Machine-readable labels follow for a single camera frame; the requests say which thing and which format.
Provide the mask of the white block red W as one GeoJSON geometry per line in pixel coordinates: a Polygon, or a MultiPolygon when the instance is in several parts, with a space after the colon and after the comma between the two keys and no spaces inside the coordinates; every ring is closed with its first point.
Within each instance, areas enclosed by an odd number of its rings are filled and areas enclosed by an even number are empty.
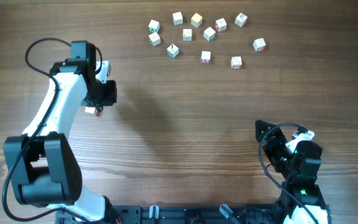
{"type": "Polygon", "coordinates": [[[102,111],[103,109],[98,107],[85,107],[85,112],[88,114],[92,114],[93,116],[100,116],[102,111]]]}

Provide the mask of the white block letter E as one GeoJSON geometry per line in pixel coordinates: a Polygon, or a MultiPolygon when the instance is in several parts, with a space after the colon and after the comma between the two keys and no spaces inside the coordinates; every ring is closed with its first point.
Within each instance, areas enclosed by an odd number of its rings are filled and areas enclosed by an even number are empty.
{"type": "Polygon", "coordinates": [[[267,44],[263,38],[255,39],[253,42],[253,47],[256,52],[264,50],[266,46],[267,44]]]}

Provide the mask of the white block green O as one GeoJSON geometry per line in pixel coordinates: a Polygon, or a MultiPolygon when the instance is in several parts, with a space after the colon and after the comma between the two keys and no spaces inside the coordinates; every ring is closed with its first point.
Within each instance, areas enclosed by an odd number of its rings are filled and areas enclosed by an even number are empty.
{"type": "Polygon", "coordinates": [[[183,41],[192,41],[192,29],[183,29],[183,41]]]}

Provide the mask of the white block numeral one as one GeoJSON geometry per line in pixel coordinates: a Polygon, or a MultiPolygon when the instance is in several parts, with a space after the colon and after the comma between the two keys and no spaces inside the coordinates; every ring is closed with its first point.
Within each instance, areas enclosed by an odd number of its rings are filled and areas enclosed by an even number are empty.
{"type": "Polygon", "coordinates": [[[210,42],[216,37],[216,31],[212,27],[208,27],[203,32],[203,37],[210,42]]]}

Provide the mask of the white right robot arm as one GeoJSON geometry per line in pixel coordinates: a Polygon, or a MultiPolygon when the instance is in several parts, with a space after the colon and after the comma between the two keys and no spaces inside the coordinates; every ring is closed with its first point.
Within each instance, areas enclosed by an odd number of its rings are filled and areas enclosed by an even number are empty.
{"type": "Polygon", "coordinates": [[[323,148],[314,132],[294,123],[274,125],[258,119],[255,138],[265,175],[281,190],[280,223],[331,223],[331,211],[316,184],[323,148]]]}

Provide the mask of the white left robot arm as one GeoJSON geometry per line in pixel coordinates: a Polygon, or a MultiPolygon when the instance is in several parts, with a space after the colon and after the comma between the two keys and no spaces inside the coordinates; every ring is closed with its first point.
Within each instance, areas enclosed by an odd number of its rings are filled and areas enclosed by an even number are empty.
{"type": "Polygon", "coordinates": [[[109,67],[101,51],[86,40],[69,44],[70,57],[54,63],[46,76],[48,92],[32,122],[20,136],[8,137],[3,145],[8,174],[2,188],[5,214],[17,222],[34,221],[51,213],[79,223],[122,223],[109,199],[83,185],[81,169],[71,150],[68,135],[80,106],[99,114],[117,101],[114,80],[107,80],[109,67]],[[11,187],[21,205],[48,210],[27,219],[8,207],[11,187]]]}

